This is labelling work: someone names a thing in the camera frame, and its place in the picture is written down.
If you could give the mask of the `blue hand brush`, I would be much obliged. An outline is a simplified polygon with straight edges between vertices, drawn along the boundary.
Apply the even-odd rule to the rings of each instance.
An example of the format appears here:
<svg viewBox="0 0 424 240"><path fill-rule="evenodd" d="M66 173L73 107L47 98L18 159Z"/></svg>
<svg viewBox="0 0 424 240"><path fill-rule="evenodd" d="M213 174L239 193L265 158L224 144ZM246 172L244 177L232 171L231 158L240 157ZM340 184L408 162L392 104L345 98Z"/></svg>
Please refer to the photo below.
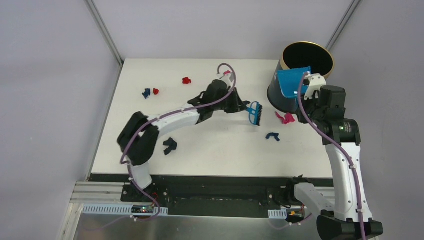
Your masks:
<svg viewBox="0 0 424 240"><path fill-rule="evenodd" d="M259 127L261 125L263 106L258 101L253 101L246 111L248 112L248 121L252 125Z"/></svg>

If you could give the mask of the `blue plastic dustpan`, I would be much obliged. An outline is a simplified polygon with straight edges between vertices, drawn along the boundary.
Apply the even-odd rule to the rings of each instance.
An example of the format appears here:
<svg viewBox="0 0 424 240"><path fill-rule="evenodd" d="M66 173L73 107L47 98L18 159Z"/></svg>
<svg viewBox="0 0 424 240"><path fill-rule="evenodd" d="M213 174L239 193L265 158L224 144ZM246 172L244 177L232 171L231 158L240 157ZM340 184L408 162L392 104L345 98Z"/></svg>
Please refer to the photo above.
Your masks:
<svg viewBox="0 0 424 240"><path fill-rule="evenodd" d="M296 99L301 77L304 73L310 72L310 66L278 70L276 72L276 79L279 83L282 95L287 99Z"/></svg>

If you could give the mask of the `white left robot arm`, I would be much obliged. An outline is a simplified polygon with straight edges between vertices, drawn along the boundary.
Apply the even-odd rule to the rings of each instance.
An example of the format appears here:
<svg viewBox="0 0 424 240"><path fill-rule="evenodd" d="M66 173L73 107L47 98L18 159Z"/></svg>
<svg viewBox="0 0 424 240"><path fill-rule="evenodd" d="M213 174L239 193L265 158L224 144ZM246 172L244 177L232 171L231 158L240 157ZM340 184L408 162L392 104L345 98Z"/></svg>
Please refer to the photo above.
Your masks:
<svg viewBox="0 0 424 240"><path fill-rule="evenodd" d="M215 79L205 91L176 110L156 116L135 112L117 138L122 151L120 162L127 165L129 179L135 186L134 197L143 203L152 198L149 160L159 138L178 129L198 125L210 119L214 112L234 114L246 109L247 101L241 100L236 87Z"/></svg>

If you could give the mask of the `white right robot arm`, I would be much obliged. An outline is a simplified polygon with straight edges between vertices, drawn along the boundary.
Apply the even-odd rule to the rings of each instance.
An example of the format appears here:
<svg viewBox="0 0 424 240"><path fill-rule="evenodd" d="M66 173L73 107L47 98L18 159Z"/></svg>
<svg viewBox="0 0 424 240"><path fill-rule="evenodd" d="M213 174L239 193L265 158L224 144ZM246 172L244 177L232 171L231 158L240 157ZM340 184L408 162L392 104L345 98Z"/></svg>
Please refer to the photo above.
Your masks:
<svg viewBox="0 0 424 240"><path fill-rule="evenodd" d="M346 91L323 85L308 87L298 96L299 122L309 124L322 138L334 187L334 203L321 196L312 183L301 180L284 190L290 205L303 203L316 218L322 240L371 240L383 234L373 219L361 171L361 136L358 123L345 117Z"/></svg>

